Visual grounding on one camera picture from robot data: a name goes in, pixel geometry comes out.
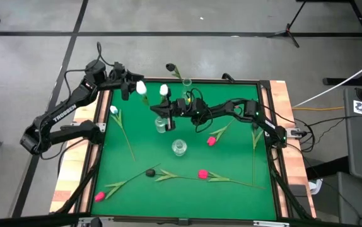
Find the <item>white cable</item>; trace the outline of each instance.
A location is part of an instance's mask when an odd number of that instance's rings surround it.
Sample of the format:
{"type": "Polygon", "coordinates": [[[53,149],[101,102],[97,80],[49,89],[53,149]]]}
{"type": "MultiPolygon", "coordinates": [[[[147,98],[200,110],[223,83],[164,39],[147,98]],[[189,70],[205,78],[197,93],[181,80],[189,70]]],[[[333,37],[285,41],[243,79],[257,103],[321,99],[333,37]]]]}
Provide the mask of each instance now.
{"type": "Polygon", "coordinates": [[[320,93],[320,94],[318,94],[318,95],[314,96],[313,98],[309,98],[308,100],[306,100],[306,101],[304,101],[304,102],[301,102],[301,103],[299,103],[299,104],[297,104],[297,105],[295,105],[295,106],[293,106],[293,107],[299,107],[299,106],[303,105],[303,104],[304,104],[304,103],[306,103],[306,102],[309,102],[309,101],[311,101],[311,100],[313,100],[313,99],[315,99],[315,98],[318,98],[318,97],[320,97],[320,96],[324,95],[325,93],[328,93],[328,92],[330,92],[330,91],[332,91],[332,90],[336,89],[337,87],[339,87],[340,85],[342,85],[342,84],[344,84],[344,83],[348,82],[349,80],[351,80],[351,79],[353,79],[353,78],[357,77],[357,76],[358,76],[359,74],[361,74],[361,73],[362,73],[362,69],[361,69],[359,72],[355,73],[355,74],[354,74],[353,76],[351,76],[350,78],[348,78],[348,79],[344,80],[343,82],[341,82],[341,83],[339,83],[339,84],[337,84],[337,85],[333,86],[332,88],[328,89],[327,91],[322,92],[322,93],[320,93]]]}

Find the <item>green table surface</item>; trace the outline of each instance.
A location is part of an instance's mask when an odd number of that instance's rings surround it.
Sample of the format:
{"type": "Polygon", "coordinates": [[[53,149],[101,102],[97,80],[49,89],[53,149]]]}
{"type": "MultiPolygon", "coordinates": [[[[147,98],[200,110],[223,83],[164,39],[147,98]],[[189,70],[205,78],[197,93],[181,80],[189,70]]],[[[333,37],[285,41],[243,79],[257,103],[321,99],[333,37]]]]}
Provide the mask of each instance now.
{"type": "MultiPolygon", "coordinates": [[[[159,104],[161,83],[147,82],[151,105],[159,104]]],[[[182,95],[182,83],[169,83],[172,100],[182,95]]],[[[204,101],[217,105],[231,98],[258,99],[254,85],[193,84],[199,88],[204,101]]],[[[109,117],[102,160],[94,194],[108,192],[105,185],[128,180],[146,169],[160,164],[164,169],[185,177],[197,178],[199,170],[208,170],[240,182],[263,187],[258,189],[232,182],[207,182],[172,178],[155,182],[142,174],[122,186],[109,199],[93,202],[92,215],[147,216],[166,218],[263,219],[275,220],[266,146],[261,136],[253,154],[251,124],[233,121],[214,146],[207,145],[209,133],[226,126],[233,117],[214,120],[204,132],[195,133],[190,119],[175,118],[176,129],[160,134],[155,127],[157,115],[133,93],[129,101],[114,91],[112,105],[122,110],[122,123],[132,146],[132,159],[124,134],[109,117]],[[183,139],[186,153],[179,157],[172,151],[172,143],[183,139]]]]}

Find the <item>clear glass cup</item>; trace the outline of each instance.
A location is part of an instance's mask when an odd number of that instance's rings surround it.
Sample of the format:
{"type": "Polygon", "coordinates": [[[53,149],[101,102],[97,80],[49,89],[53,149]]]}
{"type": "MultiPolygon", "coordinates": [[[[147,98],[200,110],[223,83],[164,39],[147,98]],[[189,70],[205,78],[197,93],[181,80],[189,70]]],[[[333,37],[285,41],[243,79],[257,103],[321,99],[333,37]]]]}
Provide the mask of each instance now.
{"type": "Polygon", "coordinates": [[[167,119],[162,119],[161,117],[157,117],[155,120],[156,129],[159,133],[166,132],[166,122],[167,119]]]}
{"type": "Polygon", "coordinates": [[[182,80],[183,88],[182,88],[182,94],[181,97],[185,99],[185,101],[188,101],[187,97],[187,91],[191,90],[192,80],[189,78],[185,78],[182,80]]]}
{"type": "Polygon", "coordinates": [[[172,145],[173,151],[177,156],[183,156],[187,150],[187,143],[182,139],[176,139],[172,145]]]}

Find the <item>tripod stand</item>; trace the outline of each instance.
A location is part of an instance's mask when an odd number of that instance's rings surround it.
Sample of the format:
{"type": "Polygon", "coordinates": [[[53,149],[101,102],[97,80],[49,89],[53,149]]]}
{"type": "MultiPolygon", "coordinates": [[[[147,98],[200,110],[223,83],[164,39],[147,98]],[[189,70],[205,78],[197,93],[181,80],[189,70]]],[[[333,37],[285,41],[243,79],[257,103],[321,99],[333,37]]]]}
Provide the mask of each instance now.
{"type": "Polygon", "coordinates": [[[290,37],[290,39],[292,39],[294,45],[297,47],[297,48],[300,48],[299,46],[299,43],[296,41],[295,37],[292,35],[292,33],[290,32],[290,28],[292,27],[293,23],[295,22],[297,16],[299,15],[301,9],[303,9],[304,5],[306,4],[306,1],[303,1],[303,4],[300,6],[300,9],[299,11],[297,11],[295,17],[293,18],[292,22],[291,23],[288,23],[286,25],[286,28],[280,32],[276,32],[272,35],[269,35],[267,38],[272,38],[272,37],[290,37]]]}

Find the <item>gray floor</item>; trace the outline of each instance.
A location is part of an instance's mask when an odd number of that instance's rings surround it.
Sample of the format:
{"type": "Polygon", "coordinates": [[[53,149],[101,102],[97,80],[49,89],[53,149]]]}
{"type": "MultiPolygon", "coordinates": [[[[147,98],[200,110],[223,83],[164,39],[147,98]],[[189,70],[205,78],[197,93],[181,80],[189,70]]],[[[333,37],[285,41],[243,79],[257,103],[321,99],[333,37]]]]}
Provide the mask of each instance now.
{"type": "MultiPolygon", "coordinates": [[[[81,3],[0,0],[0,31],[70,32],[81,3]]],[[[357,3],[362,10],[362,1],[357,3]]],[[[299,7],[294,0],[90,0],[81,31],[273,32],[282,30],[299,7]]],[[[307,3],[293,30],[361,32],[362,28],[349,4],[307,3]]],[[[119,61],[147,77],[168,77],[165,64],[174,62],[191,78],[220,78],[227,72],[236,79],[285,80],[292,104],[326,90],[322,78],[347,78],[362,68],[362,38],[297,38],[301,45],[297,49],[286,38],[240,37],[79,37],[68,68],[83,68],[94,59],[97,41],[107,61],[119,61]]],[[[9,216],[29,157],[18,141],[34,117],[45,111],[68,43],[69,37],[0,37],[0,140],[4,141],[0,218],[9,216]]],[[[81,77],[81,73],[68,76],[72,88],[81,77]]],[[[63,100],[67,89],[61,92],[63,100]]],[[[342,94],[339,88],[306,106],[343,106],[342,94]]],[[[309,123],[342,115],[340,110],[295,112],[295,117],[309,123]]],[[[332,124],[316,126],[316,135],[332,124]]],[[[47,154],[55,152],[57,148],[52,148],[47,154]]],[[[316,163],[346,154],[345,125],[341,124],[306,156],[316,163]]],[[[57,160],[40,161],[23,215],[48,213],[56,171],[57,160]]]]}

